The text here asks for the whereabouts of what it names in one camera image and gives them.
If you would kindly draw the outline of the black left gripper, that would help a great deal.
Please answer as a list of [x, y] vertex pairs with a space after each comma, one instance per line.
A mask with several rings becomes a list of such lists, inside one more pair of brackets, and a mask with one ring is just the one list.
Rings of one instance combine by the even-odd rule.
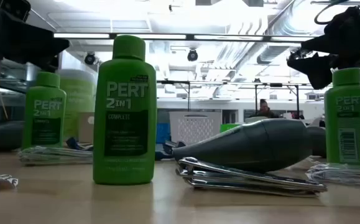
[[54, 57], [70, 46], [67, 39], [55, 38], [50, 30], [29, 25], [28, 0], [0, 0], [0, 59], [33, 63], [45, 72], [56, 72]]

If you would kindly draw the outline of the bare metal nail clipper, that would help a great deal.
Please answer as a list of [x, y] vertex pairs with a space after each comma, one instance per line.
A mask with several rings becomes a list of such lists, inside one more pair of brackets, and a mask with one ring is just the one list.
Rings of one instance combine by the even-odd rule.
[[184, 157], [177, 161], [177, 165], [176, 174], [194, 188], [304, 198], [317, 197], [327, 191], [327, 186], [313, 180], [239, 170], [194, 157]]

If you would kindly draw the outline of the green disinfecting wipes canister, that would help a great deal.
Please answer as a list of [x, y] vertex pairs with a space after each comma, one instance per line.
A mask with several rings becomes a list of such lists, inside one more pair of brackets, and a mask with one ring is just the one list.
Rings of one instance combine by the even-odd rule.
[[65, 139], [78, 137], [80, 113], [93, 112], [95, 108], [95, 76], [79, 69], [61, 69], [60, 89], [67, 94], [63, 136]]

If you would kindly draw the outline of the person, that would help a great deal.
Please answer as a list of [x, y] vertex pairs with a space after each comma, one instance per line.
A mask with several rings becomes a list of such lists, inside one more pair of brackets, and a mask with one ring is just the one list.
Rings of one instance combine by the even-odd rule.
[[258, 116], [263, 116], [266, 118], [279, 118], [279, 116], [277, 114], [275, 114], [273, 111], [270, 110], [267, 102], [265, 99], [260, 99], [260, 108], [259, 110], [255, 113], [250, 115], [249, 117], [258, 117]]

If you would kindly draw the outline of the green plastic basket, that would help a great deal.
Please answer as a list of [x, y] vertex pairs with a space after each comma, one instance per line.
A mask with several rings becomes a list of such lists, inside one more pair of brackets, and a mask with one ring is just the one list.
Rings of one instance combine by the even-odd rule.
[[233, 128], [237, 127], [237, 126], [239, 126], [239, 124], [222, 124], [220, 126], [219, 132], [223, 133], [223, 132], [225, 132], [227, 130], [230, 130], [230, 129], [233, 129]]

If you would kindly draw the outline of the black overhead light bar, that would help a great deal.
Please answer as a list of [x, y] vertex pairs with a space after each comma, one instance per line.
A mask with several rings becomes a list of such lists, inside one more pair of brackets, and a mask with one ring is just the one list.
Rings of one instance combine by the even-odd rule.
[[[127, 33], [55, 33], [55, 38], [63, 39], [115, 39]], [[130, 33], [129, 35], [144, 40], [181, 40], [181, 41], [213, 41], [213, 42], [280, 42], [301, 43], [315, 36], [309, 35], [228, 35], [228, 34], [169, 34], [169, 33]]]

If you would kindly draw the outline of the white perforated plastic basket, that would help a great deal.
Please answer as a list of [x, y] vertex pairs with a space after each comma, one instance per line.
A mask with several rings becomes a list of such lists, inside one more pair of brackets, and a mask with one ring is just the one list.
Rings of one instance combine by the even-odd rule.
[[219, 134], [220, 112], [171, 111], [169, 116], [173, 142], [194, 144]]

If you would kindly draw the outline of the blue plastic basket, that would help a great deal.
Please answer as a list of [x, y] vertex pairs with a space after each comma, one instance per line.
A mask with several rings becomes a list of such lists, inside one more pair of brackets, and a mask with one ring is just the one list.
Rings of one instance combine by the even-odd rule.
[[171, 140], [170, 124], [169, 123], [158, 123], [157, 124], [156, 143], [164, 144], [166, 142], [166, 140]]

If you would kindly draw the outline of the black background desk frame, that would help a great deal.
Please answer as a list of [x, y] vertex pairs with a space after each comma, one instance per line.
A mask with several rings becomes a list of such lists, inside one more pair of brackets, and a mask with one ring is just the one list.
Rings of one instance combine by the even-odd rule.
[[296, 96], [296, 113], [297, 118], [300, 117], [300, 97], [299, 97], [299, 89], [300, 86], [305, 86], [305, 84], [298, 84], [298, 83], [259, 83], [259, 82], [197, 82], [197, 81], [178, 81], [178, 80], [158, 80], [157, 84], [162, 85], [180, 85], [187, 93], [187, 97], [180, 97], [181, 100], [187, 100], [187, 109], [190, 109], [190, 100], [242, 100], [242, 98], [217, 98], [214, 94], [211, 97], [191, 97], [191, 86], [192, 85], [216, 85], [217, 87], [221, 87], [224, 85], [240, 85], [240, 86], [251, 86], [251, 89], [254, 90], [254, 104], [255, 104], [255, 111], [257, 111], [257, 97], [259, 92], [259, 86], [261, 86], [261, 90], [265, 90], [266, 87], [270, 88], [282, 88], [286, 87], [291, 93]]

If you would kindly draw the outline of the small white handled bin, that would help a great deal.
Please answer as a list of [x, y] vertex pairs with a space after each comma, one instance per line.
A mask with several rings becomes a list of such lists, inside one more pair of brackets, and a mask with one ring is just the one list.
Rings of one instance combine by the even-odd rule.
[[82, 112], [78, 115], [78, 141], [82, 143], [93, 142], [95, 116], [92, 112]]

